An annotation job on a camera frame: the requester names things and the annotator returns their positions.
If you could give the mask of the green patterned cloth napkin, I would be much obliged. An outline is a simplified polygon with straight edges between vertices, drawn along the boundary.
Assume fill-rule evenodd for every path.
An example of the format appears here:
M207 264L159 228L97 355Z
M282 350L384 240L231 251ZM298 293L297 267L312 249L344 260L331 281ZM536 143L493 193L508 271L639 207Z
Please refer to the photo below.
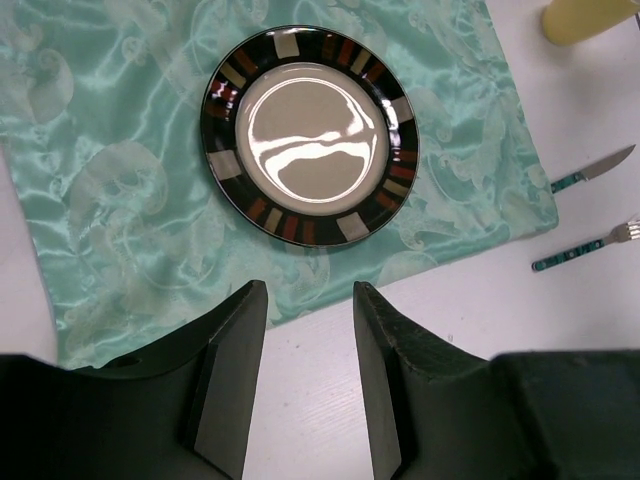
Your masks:
M343 249L260 232L204 162L198 116L215 67L287 24L370 48L416 114L408 201ZM138 349L251 279L278 325L357 281L389 284L558 223L482 1L5 1L1 145L69 369Z

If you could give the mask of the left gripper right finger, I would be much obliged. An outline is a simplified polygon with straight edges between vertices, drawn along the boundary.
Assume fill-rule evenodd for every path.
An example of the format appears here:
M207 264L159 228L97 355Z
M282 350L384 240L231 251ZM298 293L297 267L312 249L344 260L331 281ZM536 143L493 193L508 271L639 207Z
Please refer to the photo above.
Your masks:
M476 357L353 288L368 438L378 479L635 479L639 354Z

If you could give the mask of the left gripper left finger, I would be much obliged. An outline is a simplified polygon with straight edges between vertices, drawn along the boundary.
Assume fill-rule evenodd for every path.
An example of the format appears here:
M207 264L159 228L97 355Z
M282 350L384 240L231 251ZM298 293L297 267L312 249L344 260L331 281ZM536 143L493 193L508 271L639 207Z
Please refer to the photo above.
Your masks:
M238 479L268 295L219 306L100 368L1 358L5 479Z

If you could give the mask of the yellow ceramic mug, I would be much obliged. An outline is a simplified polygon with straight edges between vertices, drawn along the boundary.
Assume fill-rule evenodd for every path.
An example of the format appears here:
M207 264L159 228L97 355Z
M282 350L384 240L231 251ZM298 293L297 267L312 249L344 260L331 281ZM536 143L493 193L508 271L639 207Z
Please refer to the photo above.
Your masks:
M597 36L639 12L633 0L553 0L541 14L545 38L571 46Z

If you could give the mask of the dark rimmed beige plate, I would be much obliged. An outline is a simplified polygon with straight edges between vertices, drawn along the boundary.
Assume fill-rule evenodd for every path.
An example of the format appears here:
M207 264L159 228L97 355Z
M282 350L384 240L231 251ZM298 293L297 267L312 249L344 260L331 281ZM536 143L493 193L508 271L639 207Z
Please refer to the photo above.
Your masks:
M271 28L232 49L206 87L200 135L233 207L295 245L372 235L417 176L418 126L399 80L370 49L321 27Z

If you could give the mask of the green handled fork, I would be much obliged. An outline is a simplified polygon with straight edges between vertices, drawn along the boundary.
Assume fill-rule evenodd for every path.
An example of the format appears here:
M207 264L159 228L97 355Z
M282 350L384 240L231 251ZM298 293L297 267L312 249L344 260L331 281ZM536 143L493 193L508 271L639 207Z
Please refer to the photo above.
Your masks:
M548 270L571 260L599 251L609 245L624 243L639 239L639 217L614 227L607 235L601 238L589 240L580 245L534 261L531 269L535 273Z

